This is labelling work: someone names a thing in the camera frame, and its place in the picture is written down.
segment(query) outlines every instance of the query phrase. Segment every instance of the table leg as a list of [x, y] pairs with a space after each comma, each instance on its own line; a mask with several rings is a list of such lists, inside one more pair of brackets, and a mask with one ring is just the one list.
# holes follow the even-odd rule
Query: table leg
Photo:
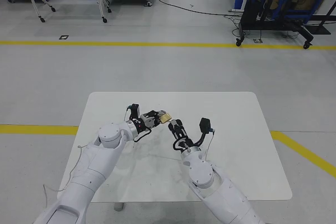
[[36, 8], [35, 0], [31, 0], [31, 3], [34, 6], [34, 9], [35, 9], [36, 13], [38, 14], [38, 17], [40, 18], [41, 22], [45, 22], [44, 18], [41, 17], [38, 8]]
[[123, 210], [123, 208], [124, 208], [124, 203], [123, 202], [116, 202], [116, 203], [114, 203], [113, 209], [115, 211], [120, 212], [120, 211]]
[[105, 16], [103, 15], [103, 10], [102, 10], [102, 0], [97, 0], [99, 7], [100, 7], [100, 12], [101, 12], [101, 17], [104, 23], [107, 23], [107, 19], [105, 18]]

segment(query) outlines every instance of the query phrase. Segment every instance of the small yellow object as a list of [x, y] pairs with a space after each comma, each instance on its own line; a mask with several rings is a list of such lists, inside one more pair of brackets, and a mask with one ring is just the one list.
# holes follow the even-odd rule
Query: small yellow object
[[170, 119], [172, 119], [172, 117], [168, 113], [166, 113], [162, 115], [159, 119], [161, 120], [162, 124], [164, 124], [168, 122]]

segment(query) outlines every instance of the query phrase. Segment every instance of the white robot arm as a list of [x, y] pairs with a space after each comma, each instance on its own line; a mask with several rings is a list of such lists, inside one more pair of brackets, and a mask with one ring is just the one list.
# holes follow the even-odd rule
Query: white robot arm
[[[148, 131], [149, 134], [152, 128], [171, 119], [165, 111], [150, 111], [139, 117], [137, 104], [128, 108], [131, 109], [131, 115], [127, 122], [110, 123], [100, 128], [97, 138], [82, 152], [73, 178], [63, 194], [41, 213], [34, 224], [84, 224], [87, 208], [95, 192], [112, 173], [126, 142], [134, 140], [142, 132]], [[232, 181], [214, 164], [205, 160], [199, 146], [206, 134], [214, 131], [209, 119], [202, 118], [202, 136], [196, 143], [187, 136], [180, 120], [172, 120], [169, 129], [176, 138], [174, 150], [181, 152], [183, 164], [189, 167], [190, 189], [222, 223], [265, 224]], [[219, 182], [219, 187], [214, 188], [214, 182]], [[213, 192], [204, 196], [202, 190], [205, 189]]]
[[149, 134], [152, 128], [170, 120], [164, 111], [150, 111], [139, 117], [137, 104], [127, 109], [131, 109], [127, 122], [110, 123], [100, 128], [97, 138], [82, 152], [63, 194], [41, 213], [34, 224], [84, 224], [88, 205], [112, 173], [125, 144], [140, 133], [149, 131]]
[[[206, 134], [214, 133], [214, 129], [206, 118], [202, 118], [199, 126], [202, 136], [198, 142], [193, 143], [180, 120], [172, 120], [168, 125], [176, 139], [173, 149], [181, 151], [183, 164], [189, 167], [190, 189], [224, 224], [265, 224], [234, 183], [214, 164], [205, 160], [199, 146]], [[219, 181], [218, 187], [213, 186], [215, 181]], [[204, 196], [202, 191], [205, 189], [212, 193]]]

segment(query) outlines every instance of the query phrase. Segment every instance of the caster wheel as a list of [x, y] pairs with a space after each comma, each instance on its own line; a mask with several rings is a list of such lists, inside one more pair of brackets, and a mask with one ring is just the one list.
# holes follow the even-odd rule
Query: caster wheel
[[305, 43], [304, 44], [304, 49], [308, 49], [310, 47], [310, 43]]

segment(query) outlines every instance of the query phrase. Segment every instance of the blue panel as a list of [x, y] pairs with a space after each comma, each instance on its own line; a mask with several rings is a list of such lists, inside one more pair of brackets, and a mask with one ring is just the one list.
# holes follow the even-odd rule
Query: blue panel
[[242, 9], [243, 10], [243, 8], [241, 8], [242, 2], [243, 2], [243, 0], [235, 0], [234, 9], [236, 9], [236, 10]]

